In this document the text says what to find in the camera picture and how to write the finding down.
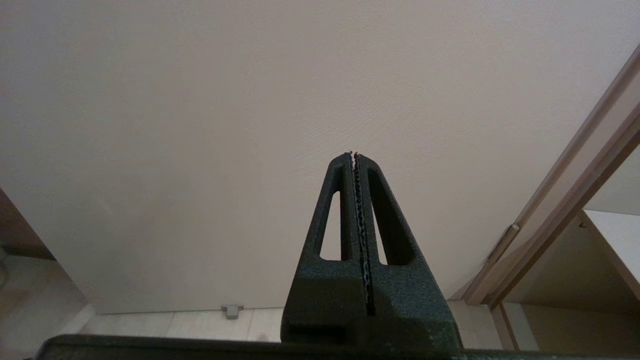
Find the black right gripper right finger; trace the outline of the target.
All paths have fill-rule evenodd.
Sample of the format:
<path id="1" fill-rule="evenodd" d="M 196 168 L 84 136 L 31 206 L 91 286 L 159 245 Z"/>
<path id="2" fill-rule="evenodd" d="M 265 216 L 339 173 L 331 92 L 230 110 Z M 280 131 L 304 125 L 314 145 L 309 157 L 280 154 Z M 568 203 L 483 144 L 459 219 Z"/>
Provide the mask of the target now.
<path id="1" fill-rule="evenodd" d="M 390 184 L 361 153 L 354 156 L 354 201 L 370 339 L 460 350 L 457 323 Z"/>

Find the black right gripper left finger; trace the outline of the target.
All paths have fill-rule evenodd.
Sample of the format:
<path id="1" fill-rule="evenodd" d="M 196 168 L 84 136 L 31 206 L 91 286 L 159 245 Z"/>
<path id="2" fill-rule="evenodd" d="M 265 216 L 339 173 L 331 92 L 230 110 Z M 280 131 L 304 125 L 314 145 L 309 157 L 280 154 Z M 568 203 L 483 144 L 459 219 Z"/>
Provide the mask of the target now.
<path id="1" fill-rule="evenodd" d="M 334 195 L 339 195 L 340 258 L 322 258 Z M 352 157 L 327 167 L 281 319 L 283 343 L 343 344 L 368 314 L 366 252 L 359 225 Z"/>

